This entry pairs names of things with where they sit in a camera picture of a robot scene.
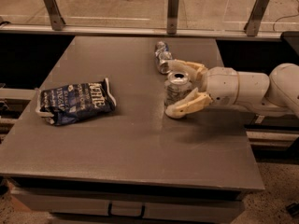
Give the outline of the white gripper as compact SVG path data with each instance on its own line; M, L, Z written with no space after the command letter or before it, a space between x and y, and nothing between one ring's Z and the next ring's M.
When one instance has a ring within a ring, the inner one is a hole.
M240 72L233 68L214 67L207 69L202 63L171 60L168 63L172 73L186 73L190 82L199 84L185 98L169 105L164 113L172 119L201 111L211 105L260 105L270 86L264 73Z

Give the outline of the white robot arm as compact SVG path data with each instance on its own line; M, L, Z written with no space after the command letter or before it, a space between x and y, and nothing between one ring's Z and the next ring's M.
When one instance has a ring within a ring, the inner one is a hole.
M299 65L282 63L270 74L241 72L231 67L207 68L201 63L173 60L171 71L186 73L194 88L165 108L165 114L180 119L208 106L242 106L269 117L293 113L299 117Z

